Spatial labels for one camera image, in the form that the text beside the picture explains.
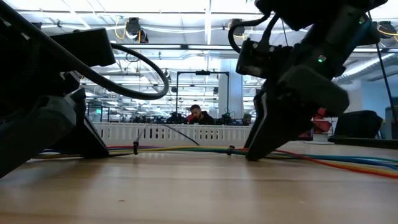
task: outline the yellow cable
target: yellow cable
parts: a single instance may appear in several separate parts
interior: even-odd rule
[[[231,27],[231,23],[232,23],[232,22],[230,22],[230,23],[228,24],[228,30],[229,30],[229,28]],[[247,35],[242,34],[242,36],[239,36],[239,35],[235,35],[235,34],[234,34],[234,37],[242,38],[243,40],[245,40],[246,37],[249,37],[249,36],[251,35],[251,32],[252,32],[252,31],[253,31],[253,27],[251,27],[251,30],[250,30],[250,33],[249,33],[249,34],[247,34]]]
[[[164,148],[158,148],[158,149],[140,149],[138,150],[138,152],[155,152],[155,151],[175,151],[173,149],[164,149]],[[125,153],[130,153],[132,154],[132,150],[115,150],[115,151],[111,151],[111,155],[118,155],[118,154],[125,154]],[[61,155],[61,154],[54,154],[54,155],[39,155],[39,156],[35,156],[33,159],[61,159],[61,158],[71,158],[71,157],[82,157],[81,155]],[[285,157],[285,158],[290,158],[289,156],[281,156],[281,155],[272,155],[269,154],[269,157],[275,157],[275,158],[281,158],[281,157]],[[328,163],[330,164],[334,164],[334,165],[339,165],[345,168],[349,168],[349,169],[361,169],[361,170],[366,170],[366,171],[373,171],[373,172],[380,172],[380,173],[384,173],[384,174],[394,174],[396,175],[397,172],[394,171],[389,171],[389,170],[385,170],[385,169],[378,169],[378,168],[374,168],[374,167],[370,167],[370,166],[364,166],[364,165],[347,165],[344,162],[330,162],[328,161]]]
[[[391,35],[391,36],[394,37],[394,39],[396,40],[396,42],[398,42],[398,38],[397,38],[398,34],[393,34],[393,33],[384,32],[384,31],[380,30],[380,27],[382,27],[382,26],[379,26],[379,27],[377,28],[377,30],[378,30],[380,33],[386,34],[386,35]]]
[[[117,17],[117,18],[116,18],[116,25],[115,25],[115,27],[118,26],[118,22],[119,22],[119,18]],[[124,23],[124,30],[123,30],[123,36],[122,36],[122,37],[120,37],[120,36],[118,35],[117,29],[114,30],[114,34],[116,35],[116,37],[119,38],[119,39],[121,39],[121,40],[123,40],[124,37],[126,36],[126,24],[127,24],[127,22]]]

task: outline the ceiling pipe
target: ceiling pipe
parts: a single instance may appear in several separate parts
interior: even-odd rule
[[[382,57],[382,61],[385,67],[390,66],[398,62],[398,54],[388,54]],[[378,57],[372,58],[365,62],[354,63],[347,67],[346,72],[339,77],[336,77],[332,82],[336,84],[347,84],[352,80],[361,78],[372,72],[381,69],[380,59]]]
[[[28,9],[18,9],[18,13],[20,14],[40,14],[40,13],[56,13],[56,14],[69,14],[68,11],[57,11],[57,10],[28,10]],[[94,11],[97,15],[103,16],[128,16],[128,17],[138,17],[140,15],[205,15],[206,12],[130,12],[130,11],[112,11],[112,12],[104,12],[104,11]],[[77,14],[92,14],[93,11],[76,11]],[[213,15],[225,15],[225,16],[263,16],[260,12],[212,12]]]
[[[159,57],[155,56],[155,55],[144,55],[144,56],[150,60],[158,60],[159,59]],[[210,52],[210,57],[218,57],[218,58],[224,58],[224,59],[237,59],[238,56],[239,56],[238,54],[221,54],[221,53]],[[115,55],[114,57],[116,60],[125,60],[126,59],[126,55]],[[190,57],[207,57],[207,55],[206,54],[198,54],[198,53],[182,54],[179,57],[168,57],[168,56],[162,55],[162,60],[185,60]]]

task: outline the colorful wire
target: colorful wire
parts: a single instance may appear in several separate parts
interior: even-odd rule
[[[302,158],[302,159],[305,159],[305,160],[308,160],[308,161],[312,161],[312,162],[315,162],[317,164],[321,164],[321,165],[328,166],[328,167],[334,167],[334,168],[337,168],[337,169],[344,169],[344,170],[349,170],[349,171],[352,171],[352,172],[379,175],[379,176],[382,176],[382,177],[389,177],[389,178],[393,178],[393,179],[398,179],[398,174],[390,174],[390,173],[387,173],[387,172],[366,170],[366,169],[363,169],[362,167],[359,168],[359,167],[353,167],[353,166],[343,166],[343,165],[340,165],[340,164],[333,164],[333,163],[329,163],[329,162],[319,161],[319,160],[316,160],[316,159],[312,159],[312,158],[310,158],[308,156],[303,156],[303,155],[296,154],[296,153],[293,153],[293,152],[282,151],[282,150],[276,150],[276,151],[277,152],[281,152],[281,153],[285,153],[285,154],[288,154],[288,155],[291,155],[291,156],[294,156],[294,157]]]
[[[110,146],[108,147],[109,156],[126,156],[131,155],[132,146]],[[189,151],[189,152],[215,152],[215,153],[223,153],[223,154],[235,154],[235,155],[246,155],[247,149],[234,149],[228,150],[225,147],[211,147],[211,146],[175,146],[175,147],[160,147],[160,146],[140,146],[139,152],[159,152],[159,151]],[[347,165],[342,164],[342,162],[349,162],[354,164],[364,164],[370,166],[383,166],[388,167],[390,169],[397,170],[397,166],[395,164],[388,164],[379,161],[387,161],[387,162],[397,162],[393,159],[385,159],[385,158],[377,158],[377,157],[361,157],[361,156],[328,156],[328,155],[310,155],[310,154],[296,154],[288,151],[276,151],[277,153],[271,153],[266,158],[268,159],[305,159],[311,162],[315,162],[317,164],[322,164],[329,167],[334,167],[338,169],[349,170],[353,172],[359,172],[364,174],[372,174],[379,175],[383,177],[389,177],[398,179],[398,174],[396,172],[391,172],[385,169],[377,169],[374,167],[368,166],[359,166],[359,165]],[[34,159],[59,159],[59,158],[71,158],[71,157],[81,157],[81,155],[62,155],[62,154],[41,154]]]

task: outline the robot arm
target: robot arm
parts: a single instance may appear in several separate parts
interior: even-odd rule
[[[311,117],[319,108],[337,116],[344,113],[349,105],[347,92],[331,79],[344,72],[343,64],[357,46],[380,41],[376,26],[366,12],[386,2],[256,1],[265,16],[252,24],[260,24],[275,12],[262,39],[259,42],[248,39],[239,50],[231,43],[239,52],[236,72],[267,79],[254,98],[258,116],[245,144],[249,148],[248,160],[261,159],[310,130]],[[293,30],[312,26],[293,47],[273,46],[269,44],[269,36],[279,18]],[[235,24],[229,36],[235,27],[247,24],[250,21]]]

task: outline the desk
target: desk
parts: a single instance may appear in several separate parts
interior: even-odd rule
[[[292,152],[398,151],[292,142]],[[397,223],[398,181],[304,161],[161,152],[30,161],[0,179],[0,223]]]

